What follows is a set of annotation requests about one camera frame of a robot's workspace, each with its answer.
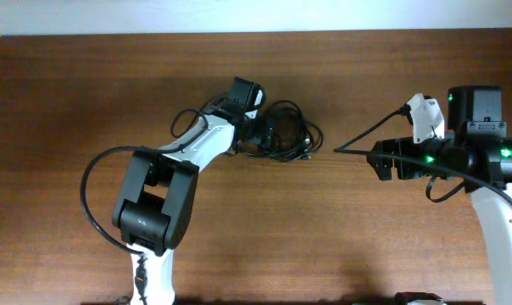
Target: wooden table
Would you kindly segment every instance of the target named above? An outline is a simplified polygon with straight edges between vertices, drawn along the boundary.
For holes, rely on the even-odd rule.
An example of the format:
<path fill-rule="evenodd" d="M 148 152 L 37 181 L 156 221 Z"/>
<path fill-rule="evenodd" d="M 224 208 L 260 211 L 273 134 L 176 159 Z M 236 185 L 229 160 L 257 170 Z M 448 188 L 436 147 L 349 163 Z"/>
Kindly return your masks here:
<path fill-rule="evenodd" d="M 493 303 L 470 199 L 424 195 L 426 179 L 380 182 L 365 158 L 331 150 L 415 93 L 498 84 L 512 136 L 512 30 L 34 36 L 0 38 L 0 304 L 111 302 L 131 262 L 88 224 L 79 184 L 118 145 L 159 147 L 183 108 L 257 81 L 325 132 L 310 161 L 218 157 L 200 175 L 175 251 L 180 297 L 357 301 L 398 291 Z M 411 135 L 392 119 L 357 144 Z M 128 154 L 103 161 L 88 199 L 110 216 Z M 453 183 L 441 183 L 435 196 Z"/>

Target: white robotic arm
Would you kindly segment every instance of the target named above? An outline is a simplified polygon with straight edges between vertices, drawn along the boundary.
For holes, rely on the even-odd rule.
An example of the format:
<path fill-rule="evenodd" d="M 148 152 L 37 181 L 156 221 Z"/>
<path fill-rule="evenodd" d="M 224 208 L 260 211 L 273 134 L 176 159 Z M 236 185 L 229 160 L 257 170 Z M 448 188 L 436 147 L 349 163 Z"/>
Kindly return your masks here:
<path fill-rule="evenodd" d="M 507 184 L 505 192 L 512 197 L 512 183 Z M 512 305 L 512 208 L 485 187 L 470 196 L 486 241 L 495 301 Z"/>
<path fill-rule="evenodd" d="M 199 167 L 201 172 L 215 157 L 227 152 L 233 143 L 235 127 L 225 119 L 214 115 L 206 115 L 209 122 L 208 129 L 197 138 L 191 145 L 179 152 L 164 154 L 177 162 L 189 161 Z M 202 128 L 204 122 L 200 119 L 196 126 L 190 129 L 185 135 L 174 141 L 170 145 L 160 149 L 178 147 L 192 138 Z M 145 288 L 146 303 L 148 305 L 167 305 L 173 304 L 175 300 L 175 291 L 171 283 L 171 274 L 173 268 L 173 249 L 167 249 L 162 256 L 157 256 L 153 250 L 140 246 L 136 243 L 128 245 L 129 248 L 143 252 L 145 257 L 144 268 L 147 276 L 147 286 Z M 139 255 L 131 254 L 134 279 L 137 277 L 137 268 L 139 267 Z M 134 281 L 134 297 L 131 299 L 131 305 L 143 305 L 143 301 L 137 295 L 136 282 Z"/>
<path fill-rule="evenodd" d="M 494 94 L 496 91 L 495 88 L 490 88 L 489 90 L 487 88 L 475 88 L 473 91 L 475 95 L 477 92 L 480 92 L 478 93 L 480 96 L 486 93 L 484 97 L 487 100 L 484 101 L 484 103 L 492 106 L 497 105 L 497 102 L 494 104 L 490 102 L 493 97 L 491 94 Z M 452 89 L 451 92 L 455 93 L 457 96 L 462 95 L 460 94 L 462 93 L 461 88 Z M 449 95 L 450 102 L 454 99 L 453 93 Z M 432 138 L 444 138 L 444 120 L 437 100 L 431 98 L 425 99 L 422 94 L 417 94 L 408 104 L 411 107 L 410 113 L 413 121 L 414 143 L 421 143 Z M 495 117 L 491 118 L 490 116 L 490 114 L 495 115 L 493 114 L 495 108 L 490 108 L 485 104 L 475 106 L 479 108 L 478 111 L 484 113 L 485 120 L 482 122 L 471 122 L 467 125 L 467 128 L 479 134 L 484 134 L 478 131 L 484 128 L 490 130 L 500 129 L 500 132 L 504 132 L 505 124 L 503 122 L 492 122 L 490 120 L 497 119 Z M 484 107 L 490 108 L 491 110 L 482 112 L 480 108 Z M 484 147 L 484 149 L 489 149 L 489 147 L 491 147 L 491 145 L 487 144 L 487 147 Z M 500 154 L 500 158 L 512 158 L 512 152 L 507 148 Z M 489 171 L 496 173 L 495 175 L 497 177 L 509 175 L 509 179 L 512 180 L 512 160 L 507 161 L 510 161 L 507 163 L 507 166 L 499 165 L 498 170 L 490 169 Z M 504 185 L 504 192 L 512 197 L 512 183 Z M 497 305 L 512 305 L 512 207 L 501 196 L 486 187 L 476 189 L 471 192 L 470 195 L 486 242 L 487 257 L 495 291 L 495 301 Z"/>
<path fill-rule="evenodd" d="M 233 99 L 233 106 L 231 107 L 233 107 L 234 114 L 231 112 L 221 113 L 220 111 L 217 114 L 222 117 L 213 114 L 205 114 L 205 119 L 199 118 L 196 125 L 188 132 L 173 143 L 161 147 L 159 150 L 171 150 L 172 148 L 176 148 L 190 142 L 192 138 L 195 138 L 195 140 L 183 147 L 180 151 L 163 153 L 161 157 L 159 157 L 159 161 L 156 163 L 173 164 L 171 165 L 171 169 L 168 169 L 166 166 L 166 170 L 177 170 L 175 169 L 175 164 L 187 163 L 189 169 L 198 169 L 198 172 L 201 172 L 214 158 L 222 153 L 226 153 L 234 144 L 234 141 L 236 140 L 236 132 L 239 131 L 236 130 L 236 126 L 234 126 L 229 120 L 237 123 L 241 121 L 246 124 L 247 119 L 251 120 L 256 118 L 259 105 L 264 102 L 264 92 L 261 87 L 246 80 L 236 79 L 236 82 L 234 82 L 234 86 L 232 87 L 232 91 L 234 97 L 231 97 L 231 99 Z M 236 107 L 239 97 L 245 97 L 247 100 L 252 100 L 248 101 L 250 104 L 248 111 L 236 116 L 235 111 L 237 111 Z M 206 125 L 207 129 L 201 133 L 201 135 L 196 137 L 196 135 L 200 133 L 202 128 L 205 128 Z M 134 180 L 131 180 L 129 177 L 125 178 L 123 190 L 131 190 L 133 185 L 139 186 L 142 183 L 142 176 L 144 175 L 149 175 L 151 172 L 156 175 L 157 172 L 161 170 L 164 171 L 154 162 L 149 161 L 146 163 L 144 157 L 132 160 L 132 163 L 126 175 L 139 175 L 140 178 L 135 183 Z M 134 241 L 132 243 L 128 243 L 127 246 L 130 249 L 141 253 L 139 255 L 131 254 L 134 274 L 134 297 L 131 299 L 131 305 L 165 305 L 172 304 L 175 300 L 175 291 L 171 282 L 173 253 L 174 248 L 178 245 L 182 236 L 185 234 L 188 222 L 190 221 L 190 213 L 192 211 L 192 201 L 198 173 L 192 172 L 179 175 L 180 178 L 178 179 L 176 179 L 175 175 L 176 173 L 173 172 L 170 174 L 161 174 L 160 176 L 162 178 L 169 176 L 170 181 L 166 182 L 170 183 L 170 187 L 173 187 L 176 183 L 176 186 L 182 186 L 183 188 L 186 188 L 186 191 L 181 191 L 179 194 L 175 194 L 175 198 L 171 198 L 169 201 L 169 197 L 166 197 L 161 211 L 154 209 L 150 213 L 137 212 L 133 213 L 135 216 L 132 216 L 131 218 L 123 216 L 122 213 L 125 212 L 120 212 L 117 217 L 115 217 L 114 214 L 114 224 L 118 224 L 121 230 L 123 229 L 123 217 L 124 219 L 127 219 L 125 220 L 125 223 L 132 227 L 132 229 L 126 230 L 127 233 L 123 231 L 123 240 Z M 144 180 L 145 184 L 147 184 L 148 177 L 144 178 Z M 123 191 L 121 191 L 120 204 L 126 205 L 126 203 L 124 203 L 126 200 L 125 198 L 133 198 L 133 196 L 123 195 L 122 193 Z M 145 195 L 145 198 L 147 197 L 150 197 L 150 200 L 147 200 L 147 205 L 153 205 L 153 202 L 161 201 L 160 198 L 153 197 L 152 195 Z M 188 201 L 190 204 L 188 211 L 186 211 L 187 208 L 185 201 Z M 165 217 L 164 219 L 156 220 L 156 218 L 159 217 L 157 215 L 165 215 Z M 176 223 L 180 223 L 181 228 L 177 230 L 175 227 L 175 233 L 173 233 L 173 236 L 170 236 L 168 233 L 164 233 L 163 230 L 170 230 L 169 226 L 171 225 L 173 218 L 178 219 Z M 162 227 L 156 225 L 160 220 L 165 222 L 165 225 Z M 140 229 L 133 229 L 134 225 L 131 224 L 135 222 L 137 222 L 136 225 Z M 152 234 L 150 238 L 151 241 L 149 241 L 145 238 L 146 236 L 149 236 L 149 233 L 146 232 L 146 227 L 148 227 L 148 230 L 153 230 L 153 232 L 156 231 L 156 227 L 163 228 L 159 230 L 159 232 L 162 232 L 165 240 L 168 240 L 169 238 L 169 242 L 159 240 L 159 243 L 163 243 L 161 245 L 157 245 L 156 242 L 154 242 L 156 238 L 152 238 L 152 236 L 155 237 L 156 234 Z"/>

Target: black plastic cover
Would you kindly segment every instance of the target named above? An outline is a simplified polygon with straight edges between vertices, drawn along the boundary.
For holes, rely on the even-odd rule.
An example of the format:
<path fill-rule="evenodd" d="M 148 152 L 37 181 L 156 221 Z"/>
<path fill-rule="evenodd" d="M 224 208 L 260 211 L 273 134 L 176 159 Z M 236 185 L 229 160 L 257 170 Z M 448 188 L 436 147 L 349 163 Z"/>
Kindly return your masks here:
<path fill-rule="evenodd" d="M 222 103 L 222 109 L 235 116 L 243 117 L 246 112 L 255 110 L 264 104 L 265 96 L 262 97 L 260 105 L 254 106 L 260 90 L 262 87 L 259 84 L 236 77 L 228 98 Z"/>
<path fill-rule="evenodd" d="M 448 89 L 448 128 L 462 135 L 506 136 L 499 86 L 457 86 Z"/>
<path fill-rule="evenodd" d="M 122 241 L 140 244 L 157 256 L 175 249 L 190 223 L 198 174 L 199 167 L 188 161 L 134 152 L 112 216 Z M 158 183 L 169 187 L 165 198 L 144 191 L 144 186 Z"/>
<path fill-rule="evenodd" d="M 372 152 L 379 153 L 393 153 L 398 156 L 405 156 L 411 158 L 418 158 L 426 160 L 428 157 L 434 159 L 435 164 L 441 163 L 439 155 L 444 147 L 453 143 L 453 137 L 446 135 L 444 139 L 428 139 L 420 144 L 415 144 L 413 137 L 405 137 L 398 139 L 389 139 L 378 141 L 371 149 Z M 438 177 L 445 177 L 444 173 L 429 170 L 425 166 L 419 166 L 409 162 L 392 160 L 391 158 L 381 158 L 375 156 L 367 156 L 367 163 L 375 170 L 379 180 L 386 181 L 392 179 L 392 168 L 398 171 L 398 178 L 400 180 L 410 180 L 428 175 L 436 175 Z"/>

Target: tangled black cable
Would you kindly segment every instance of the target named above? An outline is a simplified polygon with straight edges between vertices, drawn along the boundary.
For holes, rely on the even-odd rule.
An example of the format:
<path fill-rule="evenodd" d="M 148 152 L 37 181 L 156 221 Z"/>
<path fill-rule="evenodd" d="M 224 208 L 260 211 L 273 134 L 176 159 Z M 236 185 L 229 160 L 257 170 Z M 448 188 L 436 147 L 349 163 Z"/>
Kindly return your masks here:
<path fill-rule="evenodd" d="M 472 175 L 468 175 L 468 174 L 459 172 L 457 170 L 450 169 L 448 167 L 444 167 L 442 165 L 428 164 L 428 163 L 426 163 L 426 162 L 424 162 L 422 160 L 419 160 L 417 158 L 398 156 L 398 155 L 394 155 L 394 154 L 388 153 L 388 152 L 370 152 L 370 151 L 363 151 L 363 150 L 345 149 L 346 147 L 349 147 L 350 145 L 354 144 L 357 140 L 363 138 L 364 136 L 369 135 L 373 130 L 378 128 L 380 125 L 384 124 L 384 122 L 386 122 L 387 120 L 389 120 L 393 116 L 398 115 L 398 114 L 401 114 L 403 116 L 407 115 L 407 113 L 409 112 L 408 110 L 409 109 L 407 108 L 406 105 L 402 106 L 399 110 L 396 110 L 396 111 L 392 112 L 387 117 L 385 117 L 384 119 L 379 121 L 376 125 L 372 126 L 367 131 L 363 132 L 361 135 L 356 136 L 353 140 L 348 141 L 344 145 L 335 148 L 333 151 L 335 153 L 348 153 L 348 154 L 355 154 L 355 155 L 364 155 L 364 156 L 369 156 L 369 157 L 390 158 L 390 159 L 394 159 L 396 161 L 402 161 L 402 162 L 406 162 L 406 163 L 411 163 L 411 164 L 416 164 L 416 165 L 419 165 L 419 166 L 423 166 L 423 167 L 426 167 L 428 169 L 434 170 L 436 172 L 442 172 L 442 173 L 444 173 L 446 175 L 450 175 L 450 176 L 454 176 L 454 177 L 460 177 L 460 178 L 463 178 L 464 180 L 467 180 L 467 181 L 469 181 L 471 183 L 474 183 L 474 184 L 479 185 L 481 187 L 486 187 L 490 191 L 493 191 L 494 193 L 496 193 L 499 196 L 501 196 L 510 205 L 510 207 L 512 207 L 512 197 L 507 195 L 504 191 L 499 190 L 494 185 L 492 185 L 490 183 L 487 183 L 484 180 L 480 180 L 480 179 L 478 179 L 478 178 L 476 178 L 476 177 L 474 177 Z M 433 202 L 443 202 L 443 201 L 449 199 L 451 196 L 453 196 L 458 191 L 460 191 L 464 187 L 464 185 L 465 185 L 465 183 L 462 182 L 459 185 L 457 185 L 452 191 L 450 191 L 449 193 L 444 195 L 443 197 L 440 197 L 438 199 L 431 199 L 431 196 L 430 196 L 431 195 L 431 188 L 433 187 L 433 183 L 435 182 L 436 178 L 437 177 L 432 176 L 430 178 L 429 183 L 427 184 L 427 187 L 426 187 L 426 196 L 427 196 L 428 199 L 430 199 Z"/>
<path fill-rule="evenodd" d="M 259 147 L 260 152 L 251 152 L 241 143 L 238 151 L 252 158 L 270 158 L 277 162 L 308 159 L 324 142 L 320 127 L 306 120 L 299 106 L 291 101 L 272 103 L 262 115 L 263 120 L 274 120 L 275 128 L 270 147 Z"/>

